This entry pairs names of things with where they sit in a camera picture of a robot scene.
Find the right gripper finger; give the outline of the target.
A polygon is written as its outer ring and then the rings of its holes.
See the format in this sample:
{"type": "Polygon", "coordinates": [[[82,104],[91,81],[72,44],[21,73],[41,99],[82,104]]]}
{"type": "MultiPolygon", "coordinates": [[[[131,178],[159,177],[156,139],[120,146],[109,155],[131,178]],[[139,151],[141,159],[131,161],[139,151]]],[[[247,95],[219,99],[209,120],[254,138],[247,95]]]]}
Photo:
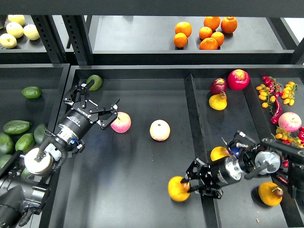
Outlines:
{"type": "Polygon", "coordinates": [[[200,160],[199,158],[196,158],[192,161],[188,169],[186,170],[185,178],[183,178],[180,183],[186,183],[190,182],[191,180],[200,180],[201,179],[201,173],[200,170],[203,167],[206,167],[207,164],[200,160]]]}
{"type": "Polygon", "coordinates": [[[189,193],[196,192],[202,194],[203,196],[210,196],[214,199],[220,199],[223,196],[223,191],[221,188],[215,188],[214,186],[205,186],[204,184],[191,186],[189,193]]]}

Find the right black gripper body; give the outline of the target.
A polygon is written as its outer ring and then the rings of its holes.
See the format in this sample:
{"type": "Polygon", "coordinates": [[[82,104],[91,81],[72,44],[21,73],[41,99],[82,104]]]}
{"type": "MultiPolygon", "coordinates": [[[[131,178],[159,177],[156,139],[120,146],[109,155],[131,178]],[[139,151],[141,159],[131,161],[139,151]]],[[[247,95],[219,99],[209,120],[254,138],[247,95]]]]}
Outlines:
{"type": "Polygon", "coordinates": [[[233,160],[217,160],[200,170],[201,181],[205,186],[222,188],[240,182],[241,169],[233,160]]]}

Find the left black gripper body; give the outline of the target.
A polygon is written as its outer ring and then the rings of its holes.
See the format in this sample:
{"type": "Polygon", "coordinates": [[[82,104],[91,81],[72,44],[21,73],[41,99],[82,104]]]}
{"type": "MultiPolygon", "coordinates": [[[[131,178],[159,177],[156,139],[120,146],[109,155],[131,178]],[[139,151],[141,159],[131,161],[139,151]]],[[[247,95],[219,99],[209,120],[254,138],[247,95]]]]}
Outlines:
{"type": "Polygon", "coordinates": [[[81,140],[90,128],[99,120],[99,107],[92,101],[87,101],[85,108],[80,102],[74,103],[72,108],[58,121],[59,137],[69,142],[70,139],[81,140]]]}

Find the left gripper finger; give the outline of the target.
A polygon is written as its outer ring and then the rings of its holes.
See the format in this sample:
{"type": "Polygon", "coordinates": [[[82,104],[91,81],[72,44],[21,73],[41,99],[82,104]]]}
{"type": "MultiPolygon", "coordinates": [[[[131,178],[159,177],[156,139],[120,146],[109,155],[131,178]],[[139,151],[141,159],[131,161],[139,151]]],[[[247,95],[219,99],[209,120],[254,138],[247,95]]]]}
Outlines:
{"type": "Polygon", "coordinates": [[[86,93],[94,85],[94,83],[95,81],[92,79],[88,84],[74,85],[64,95],[63,102],[71,107],[78,104],[81,108],[86,108],[86,93]]]}
{"type": "Polygon", "coordinates": [[[102,130],[105,130],[110,126],[114,120],[118,117],[118,103],[120,99],[117,99],[113,104],[107,107],[91,107],[89,108],[89,120],[92,124],[98,124],[102,130]]]}

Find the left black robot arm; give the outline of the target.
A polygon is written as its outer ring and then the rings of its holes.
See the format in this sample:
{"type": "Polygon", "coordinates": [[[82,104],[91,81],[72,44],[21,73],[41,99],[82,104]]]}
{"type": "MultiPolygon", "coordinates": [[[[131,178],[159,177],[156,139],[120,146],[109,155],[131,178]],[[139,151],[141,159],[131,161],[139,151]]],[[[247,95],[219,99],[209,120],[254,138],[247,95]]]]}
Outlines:
{"type": "Polygon", "coordinates": [[[26,225],[40,214],[51,192],[49,181],[67,158],[85,148],[84,135],[94,124],[106,129],[117,117],[117,104],[99,107],[86,97],[95,80],[74,85],[63,101],[71,108],[58,121],[59,130],[45,130],[43,143],[29,152],[17,150],[0,170],[0,226],[26,225]]]}

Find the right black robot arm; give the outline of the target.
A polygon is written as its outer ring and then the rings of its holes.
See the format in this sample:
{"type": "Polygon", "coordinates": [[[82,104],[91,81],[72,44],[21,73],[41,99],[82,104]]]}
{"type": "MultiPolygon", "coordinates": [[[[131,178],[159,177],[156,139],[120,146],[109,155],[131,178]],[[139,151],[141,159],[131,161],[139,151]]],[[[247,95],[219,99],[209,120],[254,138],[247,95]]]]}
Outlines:
{"type": "Polygon", "coordinates": [[[283,159],[287,159],[288,193],[294,199],[304,199],[302,148],[273,138],[264,138],[257,143],[242,131],[237,131],[234,138],[226,143],[226,149],[229,155],[216,161],[204,163],[196,158],[191,163],[180,183],[189,183],[191,180],[198,180],[199,183],[190,187],[188,192],[198,192],[220,199],[223,187],[238,183],[241,178],[250,180],[257,175],[277,174],[283,168],[283,159]]]}

